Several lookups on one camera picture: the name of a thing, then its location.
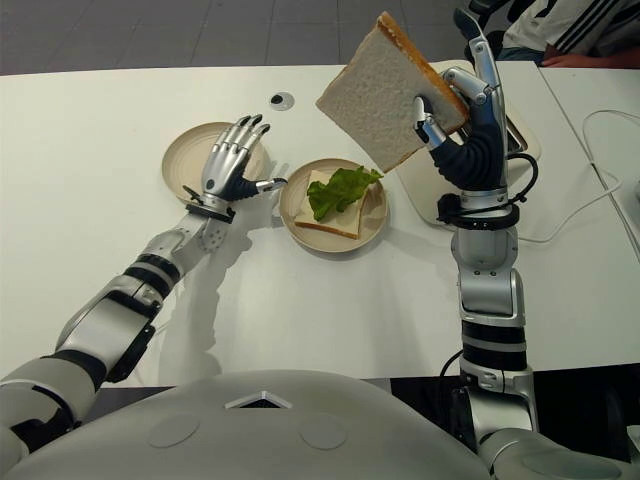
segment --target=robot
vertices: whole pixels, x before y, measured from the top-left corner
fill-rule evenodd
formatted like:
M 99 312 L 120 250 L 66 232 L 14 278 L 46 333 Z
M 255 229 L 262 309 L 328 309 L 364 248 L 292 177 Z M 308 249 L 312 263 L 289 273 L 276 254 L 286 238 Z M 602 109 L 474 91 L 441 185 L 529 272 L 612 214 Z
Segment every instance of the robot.
M 81 426 L 100 386 L 125 379 L 142 357 L 172 288 L 223 242 L 232 203 L 286 183 L 242 177 L 269 130 L 256 115 L 216 142 L 203 193 L 188 188 L 180 223 L 69 320 L 51 355 L 0 380 L 0 476 L 640 479 L 630 464 L 572 452 L 537 432 L 522 280 L 513 268 L 515 203 L 526 191 L 508 197 L 504 102 L 488 42 L 468 14 L 456 10 L 454 19 L 476 75 L 452 68 L 443 78 L 468 99 L 472 133 L 454 143 L 420 97 L 413 125 L 461 189 L 439 202 L 441 219 L 456 227 L 459 268 L 465 386 L 454 392 L 454 436 L 377 387 L 307 371 L 222 374 Z

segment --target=plate rim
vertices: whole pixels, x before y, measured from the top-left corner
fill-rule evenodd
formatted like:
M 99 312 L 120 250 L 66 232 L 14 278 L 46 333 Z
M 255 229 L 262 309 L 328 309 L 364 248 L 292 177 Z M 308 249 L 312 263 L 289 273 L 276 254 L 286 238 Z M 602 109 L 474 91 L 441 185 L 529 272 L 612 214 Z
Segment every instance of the plate rim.
M 362 165 L 360 163 L 356 163 L 353 162 L 351 160 L 347 160 L 346 158 L 339 158 L 339 157 L 326 157 L 326 158 L 319 158 L 317 160 L 313 160 L 311 162 L 305 163 L 304 165 L 301 165 L 300 167 L 296 168 L 289 176 L 288 178 L 293 177 L 296 173 L 298 173 L 300 170 L 302 170 L 303 168 L 308 168 L 310 165 L 315 164 L 315 163 L 322 163 L 325 161 L 341 161 L 341 162 L 346 162 L 350 165 L 352 165 L 354 167 L 354 170 L 358 167 L 364 166 L 365 168 L 368 168 L 369 170 L 371 170 L 371 168 L 367 167 L 366 165 Z M 327 249 L 323 249 L 323 248 L 318 248 L 315 247 L 311 244 L 309 244 L 308 242 L 305 242 L 304 240 L 300 239 L 297 235 L 294 234 L 294 232 L 291 230 L 291 228 L 289 228 L 289 225 L 287 224 L 287 222 L 284 220 L 284 215 L 283 215 L 283 205 L 282 205 L 282 194 L 284 193 L 285 189 L 287 188 L 287 186 L 285 186 L 285 188 L 283 188 L 280 191 L 280 195 L 278 197 L 278 212 L 280 213 L 280 218 L 282 219 L 282 223 L 285 226 L 285 228 L 287 229 L 287 231 L 289 232 L 289 235 L 296 241 L 298 242 L 300 245 L 307 247 L 315 252 L 320 252 L 320 253 L 348 253 L 348 252 L 353 252 L 354 250 L 357 250 L 359 248 L 364 247 L 365 245 L 367 245 L 368 243 L 370 243 L 374 238 L 376 238 L 380 232 L 383 230 L 384 226 L 387 223 L 387 220 L 389 218 L 389 199 L 387 198 L 387 191 L 384 188 L 384 185 L 382 185 L 382 182 L 380 182 L 380 179 L 376 180 L 376 184 L 378 184 L 378 186 L 380 187 L 381 191 L 382 191 L 382 198 L 384 198 L 384 217 L 382 222 L 380 222 L 380 226 L 376 229 L 375 232 L 373 232 L 373 234 L 371 235 L 371 237 L 369 237 L 364 243 L 357 245 L 357 246 L 353 246 L 353 247 L 349 247 L 347 249 L 338 249 L 338 250 L 327 250 Z

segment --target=black cable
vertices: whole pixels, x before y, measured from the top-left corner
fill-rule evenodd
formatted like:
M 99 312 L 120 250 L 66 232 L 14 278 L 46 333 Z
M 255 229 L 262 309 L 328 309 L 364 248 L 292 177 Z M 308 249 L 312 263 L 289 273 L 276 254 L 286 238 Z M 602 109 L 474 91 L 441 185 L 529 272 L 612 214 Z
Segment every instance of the black cable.
M 533 186 L 538 181 L 538 175 L 540 173 L 540 169 L 538 168 L 538 162 L 536 161 L 536 159 L 533 158 L 528 153 L 515 152 L 515 153 L 510 153 L 509 155 L 507 155 L 507 159 L 508 160 L 511 160 L 512 158 L 522 158 L 522 159 L 526 160 L 527 162 L 529 162 L 531 164 L 531 178 L 529 179 L 529 183 L 527 183 L 527 185 L 522 190 L 520 190 L 520 192 L 517 193 L 515 197 L 513 197 L 511 200 L 509 200 L 510 204 L 513 204 L 515 202 L 523 202 L 524 203 L 524 202 L 527 201 L 525 195 L 531 191 Z
M 462 355 L 462 350 L 457 351 L 454 355 L 451 356 L 449 360 L 445 362 L 445 364 L 442 366 L 442 370 L 440 370 L 440 378 L 444 377 L 447 374 L 447 370 L 449 370 L 451 364 L 455 362 L 460 355 Z
M 529 183 L 527 183 L 527 185 L 522 190 L 520 190 L 513 198 L 509 199 L 507 203 L 505 203 L 504 205 L 496 205 L 494 207 L 487 207 L 487 208 L 477 208 L 475 210 L 464 210 L 460 212 L 461 215 L 493 212 L 495 210 L 502 210 L 503 208 L 509 205 L 513 205 L 516 202 L 524 203 L 527 201 L 526 195 L 531 191 L 533 186 L 538 181 L 538 175 L 540 173 L 540 169 L 538 168 L 538 162 L 531 155 L 524 152 L 515 152 L 507 155 L 508 160 L 511 160 L 512 158 L 522 158 L 531 164 L 531 178 L 529 179 Z

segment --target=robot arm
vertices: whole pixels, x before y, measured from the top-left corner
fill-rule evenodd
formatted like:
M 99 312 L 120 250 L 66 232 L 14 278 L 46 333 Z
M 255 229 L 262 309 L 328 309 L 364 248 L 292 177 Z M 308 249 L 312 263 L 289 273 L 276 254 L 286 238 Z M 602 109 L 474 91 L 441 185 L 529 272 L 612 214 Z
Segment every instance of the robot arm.
M 500 78 L 489 44 L 475 20 L 454 20 L 469 41 L 476 75 L 459 68 L 444 80 L 467 99 L 471 129 L 464 145 L 439 127 L 428 101 L 414 100 L 414 129 L 440 173 L 462 190 L 438 202 L 440 219 L 457 227 L 451 249 L 459 270 L 466 387 L 454 396 L 454 434 L 474 451 L 506 427 L 537 429 L 533 374 L 527 366 L 518 252 L 519 210 L 507 190 L 506 119 Z
M 154 237 L 122 275 L 111 280 L 65 325 L 55 352 L 0 381 L 0 476 L 30 452 L 79 425 L 101 384 L 128 377 L 152 338 L 153 319 L 173 287 L 222 243 L 235 212 L 230 202 L 283 186 L 242 177 L 269 125 L 243 117 L 214 145 L 203 194 L 171 230 Z

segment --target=ceramic plate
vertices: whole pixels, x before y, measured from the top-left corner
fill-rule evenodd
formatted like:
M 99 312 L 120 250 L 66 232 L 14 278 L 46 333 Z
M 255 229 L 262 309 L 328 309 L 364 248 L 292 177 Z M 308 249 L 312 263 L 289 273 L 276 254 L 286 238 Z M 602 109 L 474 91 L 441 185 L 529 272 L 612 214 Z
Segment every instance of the ceramic plate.
M 207 163 L 213 144 L 230 123 L 205 123 L 184 132 L 169 146 L 162 159 L 162 176 L 171 191 L 183 202 L 190 197 L 182 185 L 202 193 L 202 169 Z M 262 174 L 267 152 L 258 143 L 249 159 L 244 178 L 258 180 Z
M 378 181 L 369 187 L 360 220 L 360 238 L 351 239 L 323 232 L 312 228 L 299 227 L 295 224 L 300 205 L 307 192 L 309 175 L 312 170 L 320 170 L 333 174 L 338 168 L 355 170 L 360 165 L 338 158 L 325 158 L 308 163 L 293 172 L 289 183 L 280 192 L 280 216 L 289 232 L 302 245 L 324 253 L 342 253 L 355 250 L 369 243 L 382 230 L 389 213 L 387 196 L 382 184 Z

